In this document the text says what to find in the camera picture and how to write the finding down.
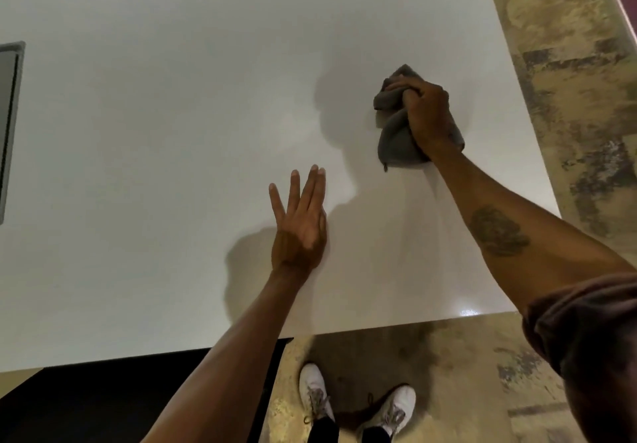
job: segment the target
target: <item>foot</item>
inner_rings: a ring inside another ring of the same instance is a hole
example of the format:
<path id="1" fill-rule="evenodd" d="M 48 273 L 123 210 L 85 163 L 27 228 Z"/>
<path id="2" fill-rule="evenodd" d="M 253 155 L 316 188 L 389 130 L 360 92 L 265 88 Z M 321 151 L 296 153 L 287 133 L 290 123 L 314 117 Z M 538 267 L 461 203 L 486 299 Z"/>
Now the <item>foot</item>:
<path id="1" fill-rule="evenodd" d="M 393 439 L 409 423 L 415 406 L 416 391 L 411 386 L 401 386 L 389 395 L 370 421 L 359 427 L 356 431 L 358 438 L 361 438 L 363 430 L 379 426 Z"/>
<path id="2" fill-rule="evenodd" d="M 325 416 L 334 421 L 332 406 L 327 398 L 327 391 L 325 391 L 325 381 L 319 367 L 315 364 L 308 363 L 301 369 L 299 394 L 301 395 L 303 408 L 305 408 L 307 414 L 311 415 L 312 421 Z"/>

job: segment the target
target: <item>person's left hand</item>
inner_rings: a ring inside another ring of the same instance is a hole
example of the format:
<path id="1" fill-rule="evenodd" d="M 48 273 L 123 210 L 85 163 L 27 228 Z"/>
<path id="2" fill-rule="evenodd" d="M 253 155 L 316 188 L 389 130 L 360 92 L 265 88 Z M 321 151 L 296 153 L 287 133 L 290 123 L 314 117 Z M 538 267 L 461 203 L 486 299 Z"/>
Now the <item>person's left hand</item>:
<path id="1" fill-rule="evenodd" d="M 325 170 L 312 166 L 302 194 L 299 173 L 292 172 L 287 211 L 274 183 L 269 191 L 276 218 L 272 268 L 287 264 L 309 275 L 319 265 L 327 243 L 327 218 L 323 211 Z"/>

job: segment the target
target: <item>forearm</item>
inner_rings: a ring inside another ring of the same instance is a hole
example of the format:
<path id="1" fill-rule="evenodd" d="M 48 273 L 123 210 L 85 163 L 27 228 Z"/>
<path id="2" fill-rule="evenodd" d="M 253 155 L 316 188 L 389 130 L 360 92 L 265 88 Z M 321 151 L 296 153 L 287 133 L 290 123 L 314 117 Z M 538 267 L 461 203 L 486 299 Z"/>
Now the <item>forearm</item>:
<path id="1" fill-rule="evenodd" d="M 482 250 L 492 275 L 521 312 L 539 296 L 634 268 L 617 253 L 506 189 L 448 142 L 426 147 Z"/>
<path id="2" fill-rule="evenodd" d="M 144 443 L 244 442 L 281 328 L 306 274 L 276 270 L 172 397 Z"/>

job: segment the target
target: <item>person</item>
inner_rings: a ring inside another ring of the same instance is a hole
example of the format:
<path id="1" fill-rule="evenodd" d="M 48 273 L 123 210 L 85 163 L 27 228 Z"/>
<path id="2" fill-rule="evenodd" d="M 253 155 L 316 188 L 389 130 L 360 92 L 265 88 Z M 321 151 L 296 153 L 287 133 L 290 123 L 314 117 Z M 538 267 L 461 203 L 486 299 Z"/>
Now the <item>person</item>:
<path id="1" fill-rule="evenodd" d="M 636 440 L 637 270 L 467 159 L 449 140 L 449 95 L 440 86 L 400 77 L 386 89 L 405 88 L 415 141 L 440 171 L 491 274 L 522 313 L 532 347 L 563 378 L 584 435 L 591 442 Z M 299 173 L 292 172 L 287 207 L 270 185 L 277 228 L 270 277 L 175 393 L 144 443 L 246 440 L 275 342 L 325 249 L 325 183 L 325 170 L 313 166 L 301 192 Z M 299 392 L 314 421 L 311 443 L 335 442 L 338 427 L 317 367 L 303 368 Z M 399 388 L 360 438 L 389 441 L 409 421 L 414 403 L 413 390 Z"/>

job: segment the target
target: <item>hand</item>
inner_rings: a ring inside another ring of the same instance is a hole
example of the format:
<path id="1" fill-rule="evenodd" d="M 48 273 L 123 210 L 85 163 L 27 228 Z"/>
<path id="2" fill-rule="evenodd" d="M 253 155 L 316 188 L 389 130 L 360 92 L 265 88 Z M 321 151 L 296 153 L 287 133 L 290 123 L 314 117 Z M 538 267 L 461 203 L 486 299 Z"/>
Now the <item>hand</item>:
<path id="1" fill-rule="evenodd" d="M 385 91 L 400 88 L 409 88 L 402 94 L 402 102 L 418 146 L 426 152 L 426 147 L 433 142 L 449 141 L 449 93 L 441 86 L 402 75 L 394 78 Z"/>
<path id="2" fill-rule="evenodd" d="M 327 243 L 327 218 L 323 211 L 325 170 L 319 170 L 316 165 L 312 167 L 303 194 L 299 173 L 292 172 L 287 212 L 274 183 L 269 190 L 276 218 L 272 268 L 287 264 L 309 275 L 320 263 Z"/>

